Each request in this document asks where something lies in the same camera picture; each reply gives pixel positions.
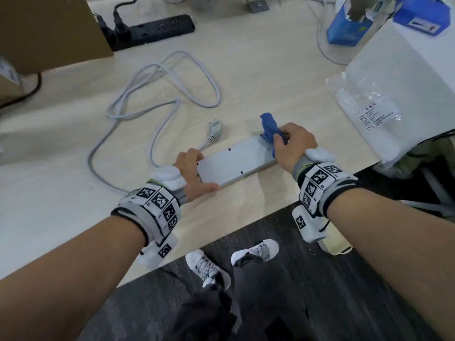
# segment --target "blue rag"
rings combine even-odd
[[[287,144],[287,138],[284,136],[283,132],[278,128],[277,123],[273,119],[273,116],[266,112],[261,115],[262,127],[264,132],[261,134],[261,137],[267,141],[272,147],[272,157],[275,158],[275,148],[273,148],[273,134],[278,134],[282,137],[284,144]]]

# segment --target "white sneaker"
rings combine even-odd
[[[190,252],[185,256],[185,259],[187,260],[188,267],[204,281],[202,287],[215,284],[215,276],[217,276],[218,273],[221,273],[223,278],[224,290],[227,290],[230,287],[231,277],[229,274],[210,261],[201,249]]]
[[[234,252],[231,256],[231,264],[234,265],[239,258],[244,257],[247,253],[259,256],[264,262],[267,262],[274,258],[279,250],[280,245],[277,241],[274,241],[273,239],[265,239],[262,243],[259,243],[252,248]]]

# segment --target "blue box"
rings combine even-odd
[[[398,0],[394,22],[437,36],[450,25],[450,8],[440,0]]]
[[[348,12],[351,9],[349,1],[346,0],[327,29],[327,41],[330,44],[356,46],[373,24],[365,17],[362,22],[349,19]]]

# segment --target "power socket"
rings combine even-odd
[[[110,46],[112,51],[120,51],[182,34],[189,34],[194,32],[194,30],[195,26],[190,16],[182,14],[131,26],[129,39],[122,41],[116,37],[116,41],[112,41]]]

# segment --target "pants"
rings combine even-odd
[[[315,340],[302,304],[286,294],[275,268],[262,258],[247,254],[234,264],[235,293],[242,325],[231,332],[236,316],[231,298],[219,285],[208,285],[182,305],[163,341]]]

